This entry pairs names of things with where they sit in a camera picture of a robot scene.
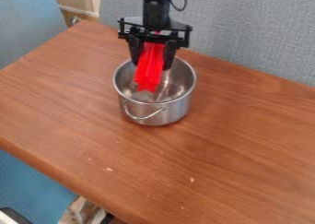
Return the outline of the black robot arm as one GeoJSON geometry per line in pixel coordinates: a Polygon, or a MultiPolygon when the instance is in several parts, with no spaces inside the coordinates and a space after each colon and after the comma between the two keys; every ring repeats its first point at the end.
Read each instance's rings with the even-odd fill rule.
{"type": "Polygon", "coordinates": [[[176,51],[180,48],[190,47],[192,26],[171,18],[171,7],[182,12],[186,5],[176,7],[172,0],[143,0],[142,16],[118,19],[118,37],[128,42],[131,59],[135,65],[139,62],[146,42],[164,45],[164,70],[168,70],[172,66],[176,51]]]}

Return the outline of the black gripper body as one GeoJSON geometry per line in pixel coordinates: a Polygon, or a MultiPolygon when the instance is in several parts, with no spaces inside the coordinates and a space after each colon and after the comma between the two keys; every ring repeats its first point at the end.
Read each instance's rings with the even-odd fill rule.
{"type": "Polygon", "coordinates": [[[192,27],[170,19],[162,28],[148,27],[143,24],[142,17],[126,17],[118,19],[118,37],[130,41],[132,38],[146,42],[166,44],[175,41],[179,48],[190,47],[190,35],[192,27]]]}

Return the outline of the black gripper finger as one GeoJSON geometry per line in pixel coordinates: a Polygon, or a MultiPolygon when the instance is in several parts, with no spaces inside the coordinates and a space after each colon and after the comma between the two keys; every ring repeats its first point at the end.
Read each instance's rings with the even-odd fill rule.
{"type": "Polygon", "coordinates": [[[135,65],[138,65],[140,54],[143,51],[144,42],[140,40],[139,37],[136,37],[134,35],[128,36],[127,41],[128,41],[128,46],[130,46],[130,53],[131,53],[132,62],[135,65]]]}
{"type": "Polygon", "coordinates": [[[178,42],[175,40],[167,41],[164,48],[164,70],[168,70],[172,66],[176,51],[178,51],[178,42]]]}

